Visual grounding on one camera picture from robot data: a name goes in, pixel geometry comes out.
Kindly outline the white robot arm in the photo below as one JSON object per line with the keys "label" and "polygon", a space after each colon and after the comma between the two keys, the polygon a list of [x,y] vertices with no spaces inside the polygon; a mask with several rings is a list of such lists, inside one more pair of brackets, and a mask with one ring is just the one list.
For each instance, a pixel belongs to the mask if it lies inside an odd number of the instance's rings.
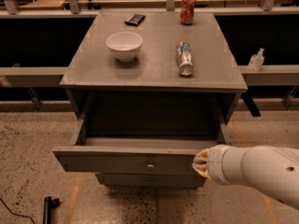
{"label": "white robot arm", "polygon": [[200,151],[192,168],[219,185],[251,187],[299,209],[298,149],[217,145]]}

